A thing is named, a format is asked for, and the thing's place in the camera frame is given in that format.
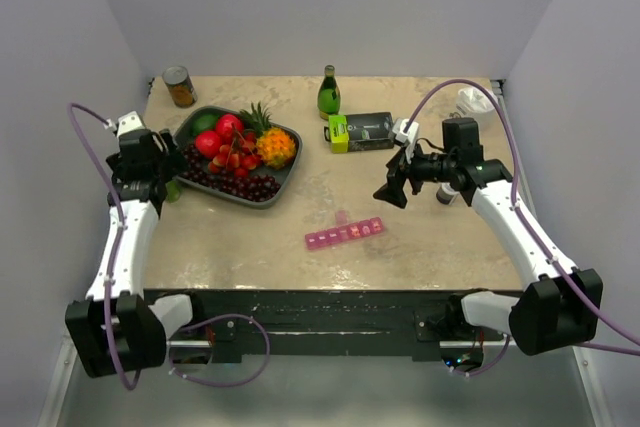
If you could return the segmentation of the green lidded pill bottle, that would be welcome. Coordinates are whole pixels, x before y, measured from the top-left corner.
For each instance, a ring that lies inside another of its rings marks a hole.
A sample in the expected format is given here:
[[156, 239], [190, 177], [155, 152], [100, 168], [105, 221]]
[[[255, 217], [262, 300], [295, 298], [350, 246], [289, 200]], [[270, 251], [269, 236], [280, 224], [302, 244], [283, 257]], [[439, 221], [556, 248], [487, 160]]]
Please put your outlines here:
[[171, 180], [166, 182], [165, 189], [166, 189], [166, 201], [168, 203], [175, 203], [180, 199], [181, 187], [179, 182], [175, 178], [172, 178]]

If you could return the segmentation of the pink weekly pill organizer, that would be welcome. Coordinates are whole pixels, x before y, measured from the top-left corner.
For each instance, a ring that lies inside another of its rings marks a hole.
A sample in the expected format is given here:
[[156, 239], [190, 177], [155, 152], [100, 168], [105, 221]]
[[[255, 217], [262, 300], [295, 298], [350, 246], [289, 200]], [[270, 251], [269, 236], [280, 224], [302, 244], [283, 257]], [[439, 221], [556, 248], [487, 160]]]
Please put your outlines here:
[[317, 251], [378, 236], [385, 231], [386, 226], [380, 217], [352, 221], [346, 211], [339, 210], [335, 213], [333, 226], [305, 234], [304, 243], [308, 251]]

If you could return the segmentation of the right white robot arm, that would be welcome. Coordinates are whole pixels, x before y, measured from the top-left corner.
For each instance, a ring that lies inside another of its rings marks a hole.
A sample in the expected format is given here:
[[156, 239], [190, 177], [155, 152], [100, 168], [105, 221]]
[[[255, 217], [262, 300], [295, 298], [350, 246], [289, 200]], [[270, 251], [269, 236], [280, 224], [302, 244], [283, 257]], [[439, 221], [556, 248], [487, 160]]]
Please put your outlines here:
[[457, 295], [445, 316], [448, 333], [469, 339], [480, 327], [510, 336], [526, 355], [588, 342], [595, 337], [603, 282], [581, 270], [550, 240], [517, 193], [504, 164], [487, 160], [472, 118], [442, 123], [444, 146], [424, 152], [417, 124], [399, 119], [392, 139], [399, 151], [387, 163], [385, 184], [374, 198], [403, 208], [404, 187], [418, 194], [426, 182], [447, 184], [498, 238], [522, 282], [519, 297], [476, 289]]

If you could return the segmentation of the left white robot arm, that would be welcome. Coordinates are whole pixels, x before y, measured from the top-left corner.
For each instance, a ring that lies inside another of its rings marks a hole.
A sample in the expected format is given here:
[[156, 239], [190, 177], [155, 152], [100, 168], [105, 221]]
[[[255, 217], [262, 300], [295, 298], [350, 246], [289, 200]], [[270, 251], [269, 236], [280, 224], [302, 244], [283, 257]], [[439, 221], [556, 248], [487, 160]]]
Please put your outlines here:
[[85, 298], [68, 305], [65, 324], [91, 378], [138, 372], [163, 364], [176, 332], [200, 337], [207, 315], [187, 294], [144, 299], [144, 269], [166, 199], [166, 184], [185, 162], [167, 130], [145, 127], [117, 133], [119, 151], [107, 196], [109, 232], [98, 272]]

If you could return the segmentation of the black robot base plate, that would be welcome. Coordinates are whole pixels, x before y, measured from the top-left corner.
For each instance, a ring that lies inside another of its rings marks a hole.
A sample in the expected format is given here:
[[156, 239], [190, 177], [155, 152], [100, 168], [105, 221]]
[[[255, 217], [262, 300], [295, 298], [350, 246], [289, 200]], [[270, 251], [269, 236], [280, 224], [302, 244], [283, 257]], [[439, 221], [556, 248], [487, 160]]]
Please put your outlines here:
[[420, 290], [192, 290], [194, 317], [168, 344], [201, 348], [216, 363], [248, 355], [477, 356], [501, 335], [463, 324], [453, 292]]

